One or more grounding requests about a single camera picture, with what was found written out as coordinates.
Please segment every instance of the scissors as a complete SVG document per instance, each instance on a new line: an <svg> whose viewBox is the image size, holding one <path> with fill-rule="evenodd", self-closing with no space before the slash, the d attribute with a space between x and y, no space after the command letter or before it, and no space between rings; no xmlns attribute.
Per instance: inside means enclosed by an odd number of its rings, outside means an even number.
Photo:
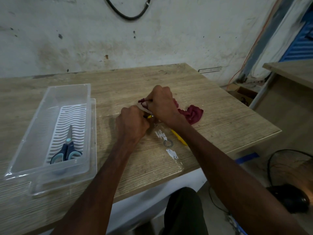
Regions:
<svg viewBox="0 0 313 235"><path fill-rule="evenodd" d="M50 164L67 161L75 157L80 157L81 155L82 153L74 148L74 142L72 141L72 125L70 125L61 150L51 158Z"/></svg>

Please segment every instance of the red cloth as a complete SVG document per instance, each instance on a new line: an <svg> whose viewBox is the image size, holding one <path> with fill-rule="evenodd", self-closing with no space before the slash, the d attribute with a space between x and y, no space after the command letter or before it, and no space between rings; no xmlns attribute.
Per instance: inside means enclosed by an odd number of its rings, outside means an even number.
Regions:
<svg viewBox="0 0 313 235"><path fill-rule="evenodd" d="M175 99L173 99L173 100L174 100L175 106L178 108L179 105L178 105L177 101ZM138 103L142 104L144 101L145 101L145 99L143 98L143 99L139 100ZM203 110L197 106L194 106L194 105L190 105L187 110L178 109L178 112L181 113L183 116L185 116L185 118L189 124L197 123L203 115Z"/></svg>

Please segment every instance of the person's left hand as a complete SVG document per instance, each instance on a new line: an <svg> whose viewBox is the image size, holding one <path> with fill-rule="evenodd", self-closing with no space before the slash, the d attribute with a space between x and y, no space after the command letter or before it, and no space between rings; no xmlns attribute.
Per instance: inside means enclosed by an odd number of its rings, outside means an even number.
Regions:
<svg viewBox="0 0 313 235"><path fill-rule="evenodd" d="M138 106L122 108L120 115L115 120L118 139L137 144L150 126L143 115L144 112Z"/></svg>

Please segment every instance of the blue scissor handle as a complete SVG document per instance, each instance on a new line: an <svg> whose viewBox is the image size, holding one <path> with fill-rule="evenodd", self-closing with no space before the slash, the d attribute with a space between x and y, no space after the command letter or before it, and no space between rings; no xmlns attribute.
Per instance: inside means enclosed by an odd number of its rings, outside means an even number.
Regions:
<svg viewBox="0 0 313 235"><path fill-rule="evenodd" d="M80 157L81 155L82 155L81 152L75 150L75 148L74 148L74 143L73 143L73 142L70 142L70 143L68 144L68 148L67 148L66 160L73 159L74 156Z"/></svg>
<svg viewBox="0 0 313 235"><path fill-rule="evenodd" d="M61 150L51 158L50 164L65 161L67 151L68 151L68 145L65 143L63 144Z"/></svg>

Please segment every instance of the plastic tray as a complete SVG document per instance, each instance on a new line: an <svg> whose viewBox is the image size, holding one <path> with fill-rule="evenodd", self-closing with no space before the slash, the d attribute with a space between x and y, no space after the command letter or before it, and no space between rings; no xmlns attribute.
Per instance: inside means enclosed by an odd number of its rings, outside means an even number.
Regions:
<svg viewBox="0 0 313 235"><path fill-rule="evenodd" d="M97 132L96 132L96 100L91 99L91 138L90 138L90 163L88 163L88 171L83 174L67 176L61 180L44 181L44 178L53 178L51 173L38 175L34 178L28 188L27 194L30 196L38 196L52 190L60 189L69 185L91 180L97 174Z"/></svg>
<svg viewBox="0 0 313 235"><path fill-rule="evenodd" d="M55 128L61 109L64 108L64 106L75 105L84 105L86 108L85 126L82 133L84 138L83 145L77 145L77 142L73 140L75 147L79 146L78 150L82 152L82 156L64 162L49 164L47 161L49 156L51 157L53 136L55 136ZM72 167L73 165L89 162L89 154L87 153L87 147L89 145L87 142L90 139L90 118L90 84L48 87L18 146L16 154L9 164L4 179L7 180L25 176L33 177L38 173L57 171ZM73 127L76 127L75 122L67 122L67 124L64 125L65 134L66 128L71 124L73 124ZM86 165L82 168L82 172L88 170L88 166Z"/></svg>

